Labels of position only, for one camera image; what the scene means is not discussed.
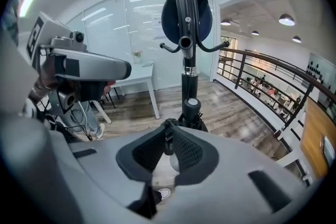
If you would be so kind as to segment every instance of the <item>leg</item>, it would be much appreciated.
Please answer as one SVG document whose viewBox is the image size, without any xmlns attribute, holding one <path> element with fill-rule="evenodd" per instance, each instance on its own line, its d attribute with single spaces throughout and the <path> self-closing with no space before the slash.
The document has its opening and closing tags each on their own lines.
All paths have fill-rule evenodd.
<svg viewBox="0 0 336 224">
<path fill-rule="evenodd" d="M 159 115 L 159 110 L 157 109 L 158 106 L 156 105 L 156 100 L 155 100 L 155 95 L 154 95 L 154 89 L 153 89 L 153 85 L 152 85 L 152 80 L 151 79 L 149 79 L 147 81 L 147 87 L 148 87 L 149 95 L 151 97 L 151 101 L 152 101 L 155 117 L 156 117 L 156 119 L 159 119 L 160 115 Z"/>
<path fill-rule="evenodd" d="M 83 111 L 78 103 L 75 103 L 72 106 L 72 108 L 67 113 L 65 113 L 63 116 L 60 116 L 60 118 L 62 119 L 66 127 L 71 127 L 69 128 L 69 130 L 73 131 L 74 133 L 82 132 L 82 128 L 85 129 L 87 125 Z"/>
<path fill-rule="evenodd" d="M 94 134 L 97 138 L 102 138 L 105 125 L 103 123 L 99 124 L 98 120 L 96 119 L 92 108 L 90 107 L 89 102 L 80 103 L 79 105 L 82 106 L 82 109 L 84 110 L 86 121 L 87 121 L 87 130 L 88 133 Z"/>
<path fill-rule="evenodd" d="M 114 87 L 114 91 L 116 92 L 115 94 L 117 95 L 118 99 L 120 99 L 120 97 L 119 97 L 119 95 L 118 95 L 117 90 L 116 90 L 115 87 Z"/>
<path fill-rule="evenodd" d="M 107 94 L 109 95 L 109 98 L 110 98 L 110 100 L 111 100 L 111 103 L 112 103 L 113 107 L 115 108 L 116 106 L 114 105 L 114 102 L 112 101 L 112 98 L 111 98 L 110 93 L 108 92 Z"/>
<path fill-rule="evenodd" d="M 111 124 L 112 121 L 110 120 L 109 116 L 107 116 L 105 111 L 101 108 L 100 104 L 96 100 L 93 100 L 93 104 L 97 108 L 97 110 L 99 111 L 100 115 L 102 115 L 102 117 L 106 120 L 106 122 L 108 124 Z"/>
</svg>

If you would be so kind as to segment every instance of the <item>table leg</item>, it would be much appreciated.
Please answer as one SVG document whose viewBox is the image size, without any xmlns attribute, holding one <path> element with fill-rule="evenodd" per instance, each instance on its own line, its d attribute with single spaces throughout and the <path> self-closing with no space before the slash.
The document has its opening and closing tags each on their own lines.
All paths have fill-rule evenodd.
<svg viewBox="0 0 336 224">
<path fill-rule="evenodd" d="M 97 108 L 97 110 L 99 111 L 100 115 L 102 115 L 102 117 L 106 120 L 106 122 L 108 124 L 111 124 L 111 122 L 112 122 L 111 119 L 109 118 L 109 116 L 107 116 L 104 109 L 101 108 L 100 104 L 96 100 L 93 100 L 93 104 Z"/>
<path fill-rule="evenodd" d="M 121 86 L 119 86 L 119 88 L 120 88 L 120 90 L 121 90 L 121 94 L 122 94 L 122 96 L 125 96 L 124 89 L 123 89 Z"/>
<path fill-rule="evenodd" d="M 118 99 L 120 99 L 120 97 L 119 97 L 119 95 L 118 95 L 117 90 L 116 90 L 115 87 L 114 87 L 114 91 L 116 92 L 115 94 L 117 95 Z"/>
<path fill-rule="evenodd" d="M 153 84 L 153 87 L 154 87 L 155 91 L 157 91 L 158 89 L 157 89 L 156 83 L 154 82 L 153 77 L 152 77 L 152 84 Z"/>
<path fill-rule="evenodd" d="M 112 103 L 113 107 L 115 108 L 116 106 L 114 105 L 114 102 L 113 102 L 113 100 L 112 100 L 112 98 L 111 98 L 110 93 L 108 92 L 107 94 L 109 95 L 109 98 L 110 98 L 110 100 L 111 100 L 111 103 Z"/>
<path fill-rule="evenodd" d="M 160 115 L 159 115 L 159 110 L 157 109 L 158 106 L 156 105 L 156 100 L 155 100 L 155 95 L 154 95 L 154 89 L 153 89 L 153 84 L 152 84 L 152 80 L 151 79 L 149 79 L 147 81 L 147 87 L 148 87 L 149 95 L 151 97 L 151 101 L 152 101 L 152 106 L 153 106 L 153 109 L 154 109 L 155 117 L 156 117 L 156 119 L 159 119 Z"/>
</svg>

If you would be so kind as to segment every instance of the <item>cable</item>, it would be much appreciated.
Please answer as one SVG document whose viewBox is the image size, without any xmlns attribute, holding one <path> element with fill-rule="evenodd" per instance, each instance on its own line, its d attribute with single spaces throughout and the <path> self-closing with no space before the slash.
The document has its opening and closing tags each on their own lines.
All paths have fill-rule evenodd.
<svg viewBox="0 0 336 224">
<path fill-rule="evenodd" d="M 75 127 L 85 127 L 85 126 L 84 125 L 76 125 L 76 126 L 71 126 L 71 127 L 65 127 L 65 129 L 75 128 Z"/>
<path fill-rule="evenodd" d="M 77 122 L 77 124 L 80 126 L 80 128 L 83 130 L 83 132 L 85 133 L 86 137 L 87 137 L 90 141 L 92 141 L 92 137 L 91 137 L 91 135 L 88 134 L 87 131 L 86 131 L 86 126 L 83 128 L 82 125 L 77 121 L 77 119 L 75 118 L 75 116 L 74 116 L 73 113 L 72 113 L 73 110 L 70 110 L 69 112 L 70 112 L 71 116 L 75 119 L 75 121 Z"/>
<path fill-rule="evenodd" d="M 83 114 L 84 114 L 84 117 L 85 117 L 85 120 L 86 120 L 86 124 L 85 124 L 85 128 L 86 128 L 86 126 L 88 125 L 88 117 L 86 117 L 85 110 L 84 110 L 80 101 L 78 101 L 78 104 L 79 104 L 80 108 L 83 110 Z"/>
</svg>

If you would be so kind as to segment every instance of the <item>chair leg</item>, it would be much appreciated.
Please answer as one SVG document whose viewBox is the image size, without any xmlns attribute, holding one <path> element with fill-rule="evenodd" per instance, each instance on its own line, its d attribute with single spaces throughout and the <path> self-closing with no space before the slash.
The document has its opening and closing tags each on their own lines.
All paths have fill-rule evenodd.
<svg viewBox="0 0 336 224">
<path fill-rule="evenodd" d="M 114 91 L 116 92 L 115 94 L 117 95 L 118 99 L 120 99 L 118 93 L 117 93 L 117 90 L 114 88 Z"/>
<path fill-rule="evenodd" d="M 113 107 L 115 108 L 116 106 L 114 105 L 114 102 L 113 102 L 113 100 L 112 100 L 112 98 L 111 98 L 110 93 L 108 92 L 107 94 L 109 95 L 109 98 L 110 98 L 110 100 L 111 100 L 111 103 L 112 103 Z"/>
</svg>

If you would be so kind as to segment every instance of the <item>vase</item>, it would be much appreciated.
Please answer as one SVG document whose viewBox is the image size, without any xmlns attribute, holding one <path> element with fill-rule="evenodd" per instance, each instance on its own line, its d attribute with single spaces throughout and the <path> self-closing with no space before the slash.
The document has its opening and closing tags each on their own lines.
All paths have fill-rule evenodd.
<svg viewBox="0 0 336 224">
<path fill-rule="evenodd" d="M 135 64 L 139 64 L 139 63 L 141 63 L 141 57 L 134 57 L 134 63 Z"/>
</svg>

